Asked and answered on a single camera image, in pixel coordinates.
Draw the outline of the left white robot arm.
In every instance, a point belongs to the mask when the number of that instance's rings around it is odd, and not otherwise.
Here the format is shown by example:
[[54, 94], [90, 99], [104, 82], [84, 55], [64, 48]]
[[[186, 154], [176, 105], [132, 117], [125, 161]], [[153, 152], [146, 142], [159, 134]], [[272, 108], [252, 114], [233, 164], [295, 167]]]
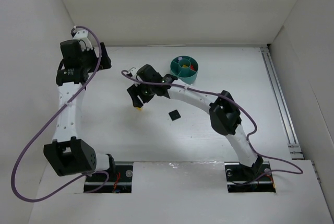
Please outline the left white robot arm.
[[111, 154], [99, 154], [87, 144], [80, 133], [81, 107], [85, 95], [84, 84], [97, 67], [111, 68], [111, 60], [105, 45], [101, 64], [87, 37], [74, 36], [60, 43], [63, 59], [59, 65], [56, 84], [59, 107], [63, 111], [57, 117], [56, 130], [50, 144], [44, 145], [43, 153], [58, 176], [96, 171], [115, 173], [115, 161]]

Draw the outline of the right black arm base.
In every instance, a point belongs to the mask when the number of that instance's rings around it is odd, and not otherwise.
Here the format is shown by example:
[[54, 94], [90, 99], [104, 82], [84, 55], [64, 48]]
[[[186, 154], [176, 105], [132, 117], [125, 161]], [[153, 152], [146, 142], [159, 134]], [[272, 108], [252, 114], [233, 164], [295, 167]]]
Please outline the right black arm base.
[[259, 171], [247, 175], [238, 162], [227, 162], [224, 164], [227, 188], [229, 193], [275, 193], [276, 188], [271, 175], [264, 175], [257, 181], [258, 176], [266, 169], [271, 169], [269, 162], [264, 162]]

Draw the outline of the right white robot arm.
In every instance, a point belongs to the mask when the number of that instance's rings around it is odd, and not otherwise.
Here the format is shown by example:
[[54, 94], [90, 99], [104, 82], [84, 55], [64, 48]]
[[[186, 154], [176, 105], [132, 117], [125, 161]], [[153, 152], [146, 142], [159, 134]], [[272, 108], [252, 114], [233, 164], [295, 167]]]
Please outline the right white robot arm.
[[240, 110], [229, 92], [199, 91], [174, 75], [161, 76], [149, 64], [140, 69], [123, 70], [121, 73], [134, 82], [127, 92], [135, 108], [142, 108], [154, 96], [158, 96], [183, 101], [206, 112], [213, 130], [225, 136], [237, 154], [246, 179], [254, 179], [257, 176], [263, 158], [251, 149], [242, 127]]

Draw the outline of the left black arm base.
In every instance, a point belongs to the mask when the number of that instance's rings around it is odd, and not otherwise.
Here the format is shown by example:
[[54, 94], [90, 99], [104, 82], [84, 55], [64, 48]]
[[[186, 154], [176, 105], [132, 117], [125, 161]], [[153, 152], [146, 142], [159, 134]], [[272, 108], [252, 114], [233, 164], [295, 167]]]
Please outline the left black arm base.
[[108, 181], [105, 182], [106, 175], [95, 173], [85, 179], [83, 192], [93, 191], [93, 193], [113, 193], [123, 194], [132, 192], [133, 162], [117, 162], [116, 172], [109, 173]]

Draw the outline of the black flat lego plate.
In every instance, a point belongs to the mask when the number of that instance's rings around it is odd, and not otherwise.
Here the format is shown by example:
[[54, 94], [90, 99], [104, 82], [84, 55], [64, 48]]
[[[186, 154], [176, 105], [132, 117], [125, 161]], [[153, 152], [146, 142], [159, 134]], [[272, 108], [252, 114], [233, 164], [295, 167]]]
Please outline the black flat lego plate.
[[178, 110], [173, 110], [169, 112], [169, 117], [171, 118], [172, 121], [178, 120], [181, 118], [181, 115]]

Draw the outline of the teal round divided container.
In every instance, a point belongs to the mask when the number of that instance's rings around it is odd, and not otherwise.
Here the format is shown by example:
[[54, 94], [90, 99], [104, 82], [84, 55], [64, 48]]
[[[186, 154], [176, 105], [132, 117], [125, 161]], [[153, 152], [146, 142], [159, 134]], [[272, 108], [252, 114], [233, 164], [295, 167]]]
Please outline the teal round divided container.
[[[177, 61], [177, 58], [174, 58], [170, 63], [170, 72], [172, 75], [176, 76], [181, 81], [187, 84], [193, 84], [197, 78], [198, 74], [198, 63], [197, 61], [186, 55], [182, 55], [183, 59], [181, 61]], [[190, 66], [194, 65], [196, 71], [190, 69]]]

